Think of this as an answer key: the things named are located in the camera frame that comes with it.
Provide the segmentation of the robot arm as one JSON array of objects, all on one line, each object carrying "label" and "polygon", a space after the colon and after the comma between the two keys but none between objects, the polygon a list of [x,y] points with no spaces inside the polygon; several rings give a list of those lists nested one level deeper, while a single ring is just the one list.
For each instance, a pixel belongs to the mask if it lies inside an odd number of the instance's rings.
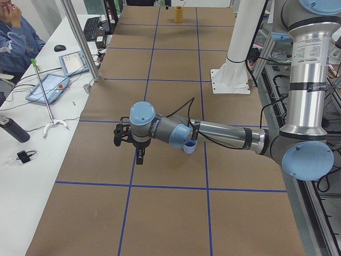
[{"label": "robot arm", "polygon": [[252,150],[278,163],[290,176],[313,181],[333,167],[334,155],[322,128],[329,45],[340,28],[340,1],[275,1],[273,31],[293,39],[286,121],[276,132],[252,130],[157,114],[145,101],[130,110],[130,134],[142,164],[144,147],[158,139],[176,148],[190,140]]}]

